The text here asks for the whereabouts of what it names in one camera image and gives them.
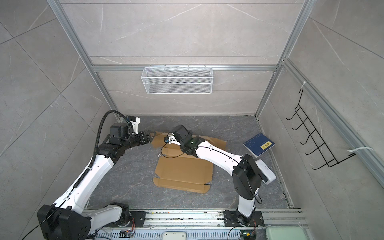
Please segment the brown cardboard box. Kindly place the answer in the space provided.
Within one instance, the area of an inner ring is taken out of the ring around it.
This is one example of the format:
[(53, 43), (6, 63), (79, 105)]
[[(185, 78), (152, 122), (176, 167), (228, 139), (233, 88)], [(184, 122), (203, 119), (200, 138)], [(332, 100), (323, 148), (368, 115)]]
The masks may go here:
[(205, 194), (213, 179), (214, 164), (193, 156), (179, 156), (182, 151), (176, 144), (165, 144), (166, 133), (157, 132), (152, 141), (154, 148), (162, 147), (153, 182), (157, 187)]

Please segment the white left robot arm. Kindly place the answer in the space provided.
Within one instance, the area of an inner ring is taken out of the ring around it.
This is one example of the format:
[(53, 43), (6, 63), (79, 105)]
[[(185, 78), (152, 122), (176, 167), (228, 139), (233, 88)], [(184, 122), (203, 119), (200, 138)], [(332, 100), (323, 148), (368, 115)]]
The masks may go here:
[(125, 227), (132, 222), (129, 205), (113, 202), (85, 213), (86, 204), (103, 177), (125, 151), (149, 144), (157, 133), (138, 131), (133, 123), (113, 124), (110, 134), (96, 148), (88, 166), (75, 182), (52, 204), (43, 205), (37, 213), (39, 227), (46, 240), (84, 240), (108, 224)]

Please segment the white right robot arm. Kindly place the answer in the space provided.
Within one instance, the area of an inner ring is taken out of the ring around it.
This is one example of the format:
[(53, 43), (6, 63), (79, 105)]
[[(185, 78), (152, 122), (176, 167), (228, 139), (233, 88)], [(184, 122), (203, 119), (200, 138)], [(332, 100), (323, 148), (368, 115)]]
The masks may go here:
[(255, 160), (248, 154), (240, 156), (226, 152), (202, 137), (194, 137), (183, 125), (175, 127), (164, 141), (180, 146), (183, 154), (213, 163), (232, 176), (234, 189), (239, 194), (237, 216), (243, 221), (249, 222), (252, 218), (262, 183), (268, 185), (276, 179), (262, 160)]

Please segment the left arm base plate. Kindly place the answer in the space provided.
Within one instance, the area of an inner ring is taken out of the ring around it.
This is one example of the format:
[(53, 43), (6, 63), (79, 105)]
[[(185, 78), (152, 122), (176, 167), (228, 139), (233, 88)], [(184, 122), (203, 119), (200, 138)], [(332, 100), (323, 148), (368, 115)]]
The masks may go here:
[(133, 211), (122, 213), (118, 226), (121, 228), (142, 228), (146, 219), (145, 211)]

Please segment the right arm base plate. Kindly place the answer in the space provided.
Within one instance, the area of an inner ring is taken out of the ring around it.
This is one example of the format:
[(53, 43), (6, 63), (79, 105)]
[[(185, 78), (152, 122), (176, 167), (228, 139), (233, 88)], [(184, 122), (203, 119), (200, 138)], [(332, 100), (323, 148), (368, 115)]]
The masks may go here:
[(245, 227), (264, 227), (264, 217), (261, 211), (253, 211), (250, 217), (245, 217), (238, 210), (223, 211), (226, 227), (245, 226)]

